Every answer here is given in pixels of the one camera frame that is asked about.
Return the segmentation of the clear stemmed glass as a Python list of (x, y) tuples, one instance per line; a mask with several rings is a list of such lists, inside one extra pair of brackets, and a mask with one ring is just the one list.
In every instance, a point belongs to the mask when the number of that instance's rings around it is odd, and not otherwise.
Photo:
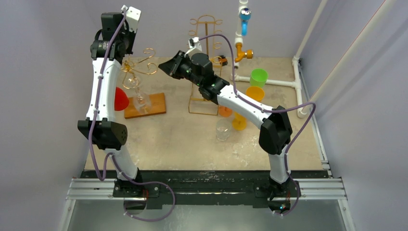
[(142, 114), (148, 114), (151, 110), (151, 100), (148, 94), (142, 90), (142, 79), (133, 72), (126, 72), (122, 85), (127, 90), (133, 91), (133, 105)]

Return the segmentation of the gold swirl wine glass rack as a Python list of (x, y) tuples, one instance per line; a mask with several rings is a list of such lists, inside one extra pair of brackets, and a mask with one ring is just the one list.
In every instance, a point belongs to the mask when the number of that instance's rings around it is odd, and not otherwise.
[(141, 64), (156, 54), (156, 51), (152, 48), (146, 48), (143, 51), (147, 57), (140, 61), (134, 62), (129, 56), (123, 61), (121, 70), (124, 72), (122, 80), (122, 86), (133, 92), (133, 95), (128, 98), (129, 104), (124, 109), (124, 118), (133, 119), (146, 116), (155, 116), (166, 113), (166, 99), (164, 93), (147, 94), (143, 90), (143, 82), (140, 75), (151, 76), (154, 75), (157, 70), (157, 64), (148, 62), (147, 72), (143, 72), (136, 69), (138, 64)]

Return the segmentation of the red plastic goblet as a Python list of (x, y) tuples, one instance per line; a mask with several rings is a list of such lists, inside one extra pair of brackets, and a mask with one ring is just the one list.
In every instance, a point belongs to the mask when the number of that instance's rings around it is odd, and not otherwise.
[(114, 110), (123, 111), (129, 105), (129, 98), (126, 93), (119, 87), (115, 88)]

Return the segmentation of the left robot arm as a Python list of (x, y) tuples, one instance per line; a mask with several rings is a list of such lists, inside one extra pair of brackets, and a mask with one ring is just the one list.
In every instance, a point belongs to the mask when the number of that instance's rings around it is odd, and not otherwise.
[(132, 197), (143, 192), (143, 183), (137, 180), (139, 169), (131, 160), (125, 146), (127, 127), (115, 118), (115, 93), (122, 61), (132, 54), (141, 11), (123, 6), (117, 13), (101, 15), (102, 28), (96, 33), (90, 46), (93, 65), (93, 85), (86, 118), (77, 123), (78, 130), (87, 138), (89, 151), (101, 181), (106, 178), (106, 169), (99, 170), (94, 146), (105, 152), (105, 160), (111, 159), (117, 178), (127, 180), (125, 191)]

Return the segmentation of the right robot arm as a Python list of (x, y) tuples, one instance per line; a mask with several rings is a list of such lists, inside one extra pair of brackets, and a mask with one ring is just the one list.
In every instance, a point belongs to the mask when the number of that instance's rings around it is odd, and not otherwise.
[(232, 84), (215, 74), (205, 53), (189, 56), (182, 51), (158, 68), (174, 79), (186, 79), (196, 85), (204, 99), (237, 112), (259, 130), (258, 143), (268, 154), (270, 189), (281, 196), (289, 189), (290, 170), (285, 157), (293, 133), (287, 112), (274, 109), (237, 91)]

